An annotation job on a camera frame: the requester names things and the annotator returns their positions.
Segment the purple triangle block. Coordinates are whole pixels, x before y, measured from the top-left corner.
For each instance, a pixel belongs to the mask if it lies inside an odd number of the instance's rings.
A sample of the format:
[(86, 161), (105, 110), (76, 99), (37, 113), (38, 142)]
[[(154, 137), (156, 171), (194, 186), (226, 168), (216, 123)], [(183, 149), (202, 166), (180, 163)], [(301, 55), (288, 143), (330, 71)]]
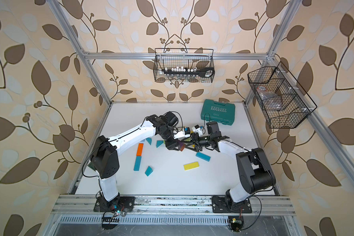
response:
[(179, 145), (179, 150), (180, 151), (183, 151), (185, 149), (185, 143), (184, 142), (178, 140), (178, 145)]

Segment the long teal block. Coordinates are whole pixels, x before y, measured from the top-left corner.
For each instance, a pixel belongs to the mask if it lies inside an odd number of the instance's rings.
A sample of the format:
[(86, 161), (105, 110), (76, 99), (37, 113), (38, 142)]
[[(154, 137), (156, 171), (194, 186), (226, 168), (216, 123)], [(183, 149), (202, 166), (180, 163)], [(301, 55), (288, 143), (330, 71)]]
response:
[(208, 156), (208, 155), (206, 155), (204, 153), (201, 153), (201, 152), (197, 152), (196, 153), (196, 157), (199, 158), (199, 159), (202, 159), (204, 161), (207, 161), (207, 162), (210, 162), (210, 159), (211, 159), (210, 156)]
[(134, 169), (133, 169), (134, 171), (139, 171), (140, 170), (141, 160), (142, 160), (141, 156), (136, 156)]

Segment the orange long block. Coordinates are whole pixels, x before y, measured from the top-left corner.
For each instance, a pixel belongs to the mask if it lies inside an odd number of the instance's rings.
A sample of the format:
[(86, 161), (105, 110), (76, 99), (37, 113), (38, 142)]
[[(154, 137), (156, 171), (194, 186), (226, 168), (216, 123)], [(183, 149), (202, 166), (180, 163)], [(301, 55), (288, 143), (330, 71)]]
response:
[(136, 156), (142, 156), (142, 153), (143, 153), (143, 147), (144, 147), (144, 143), (139, 143), (139, 144), (138, 144), (138, 148), (137, 148)]

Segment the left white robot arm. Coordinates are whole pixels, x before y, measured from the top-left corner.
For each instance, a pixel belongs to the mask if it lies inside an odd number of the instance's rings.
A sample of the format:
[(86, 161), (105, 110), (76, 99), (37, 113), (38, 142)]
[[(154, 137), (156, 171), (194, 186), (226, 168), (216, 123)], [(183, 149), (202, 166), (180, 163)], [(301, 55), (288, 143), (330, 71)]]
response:
[[(131, 208), (125, 203), (121, 194), (156, 193), (150, 180), (141, 177), (141, 155), (133, 159), (126, 151), (134, 150), (135, 145), (141, 145), (147, 138), (160, 136), (168, 150), (179, 151), (177, 134), (185, 132), (182, 116), (170, 111), (164, 115), (147, 116), (140, 125), (116, 136), (97, 138), (93, 152), (89, 156), (89, 164), (93, 166), (94, 178), (98, 180), (98, 203), (102, 211), (114, 212), (122, 208)], [(134, 170), (130, 170), (130, 161), (134, 161)]]

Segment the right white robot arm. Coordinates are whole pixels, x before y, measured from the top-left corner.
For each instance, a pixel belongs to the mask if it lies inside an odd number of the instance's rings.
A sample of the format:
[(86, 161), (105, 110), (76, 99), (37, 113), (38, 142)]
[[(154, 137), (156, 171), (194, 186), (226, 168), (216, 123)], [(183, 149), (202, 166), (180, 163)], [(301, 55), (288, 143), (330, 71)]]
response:
[(208, 148), (234, 158), (239, 173), (239, 183), (226, 191), (224, 197), (212, 197), (214, 213), (250, 213), (250, 197), (268, 188), (273, 188), (276, 178), (262, 148), (246, 149), (223, 136), (217, 122), (207, 123), (207, 136), (193, 132), (183, 138), (187, 149), (197, 153)]

